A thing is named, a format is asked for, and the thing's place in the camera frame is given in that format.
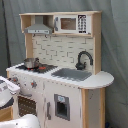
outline oven knob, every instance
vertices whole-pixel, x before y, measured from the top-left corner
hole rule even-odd
[[[32,81],[31,82],[31,86],[32,86],[32,88],[36,88],[36,86],[37,86],[36,82],[35,81]]]
[[[17,77],[13,77],[13,78],[12,78],[12,81],[13,81],[13,82],[17,82],[17,81],[18,81],[18,78],[17,78]]]

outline white tile backsplash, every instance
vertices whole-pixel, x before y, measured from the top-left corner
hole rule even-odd
[[[33,56],[39,57],[41,63],[75,68],[78,54],[81,51],[89,52],[93,57],[94,39],[85,37],[67,37],[53,35],[33,36]],[[82,55],[81,62],[86,62],[86,70],[92,71],[90,60]]]

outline faucet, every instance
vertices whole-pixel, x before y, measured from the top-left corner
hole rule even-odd
[[[83,70],[83,69],[85,69],[85,67],[86,67],[86,66],[85,66],[85,63],[82,64],[82,63],[80,62],[80,58],[81,58],[81,56],[82,56],[83,54],[86,54],[86,55],[89,57],[89,59],[90,59],[90,65],[93,65],[92,56],[91,56],[88,52],[82,51],[82,52],[80,52],[79,55],[78,55],[78,63],[76,64],[77,70]]]

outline gray backdrop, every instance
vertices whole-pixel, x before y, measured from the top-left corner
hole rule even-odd
[[[106,88],[106,121],[128,128],[128,0],[4,0],[11,64],[25,58],[19,13],[102,10],[102,70],[115,77]]]
[[[4,10],[2,1],[0,0],[0,76],[6,77],[6,68],[8,67],[7,60],[7,45],[6,45],[6,29],[4,21]]]

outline toy kitchen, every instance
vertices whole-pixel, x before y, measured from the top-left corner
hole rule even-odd
[[[21,88],[14,119],[34,114],[41,128],[105,128],[105,87],[114,77],[101,71],[101,13],[20,14],[26,60],[36,66],[7,69]]]

